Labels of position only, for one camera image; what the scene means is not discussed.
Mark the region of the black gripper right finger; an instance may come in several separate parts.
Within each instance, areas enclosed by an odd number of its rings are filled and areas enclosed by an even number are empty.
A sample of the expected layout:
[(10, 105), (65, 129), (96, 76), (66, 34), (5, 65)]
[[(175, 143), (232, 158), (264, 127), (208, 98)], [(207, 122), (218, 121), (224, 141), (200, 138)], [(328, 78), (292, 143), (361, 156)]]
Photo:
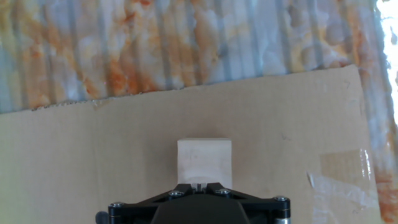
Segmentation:
[(217, 215), (222, 215), (226, 223), (270, 223), (291, 224), (290, 199), (285, 196), (259, 198), (236, 190), (228, 189), (220, 183), (209, 183), (205, 194), (212, 199), (223, 199), (222, 204), (211, 202)]

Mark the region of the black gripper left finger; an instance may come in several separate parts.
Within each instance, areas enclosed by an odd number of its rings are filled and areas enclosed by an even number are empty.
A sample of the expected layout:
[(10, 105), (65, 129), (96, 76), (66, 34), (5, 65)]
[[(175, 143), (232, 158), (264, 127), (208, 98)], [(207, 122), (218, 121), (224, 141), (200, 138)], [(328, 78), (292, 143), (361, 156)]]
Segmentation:
[(139, 216), (153, 216), (160, 205), (173, 199), (196, 193), (196, 187), (191, 184), (178, 184), (174, 189), (166, 191), (138, 203), (113, 202), (108, 205), (108, 223), (133, 223)]

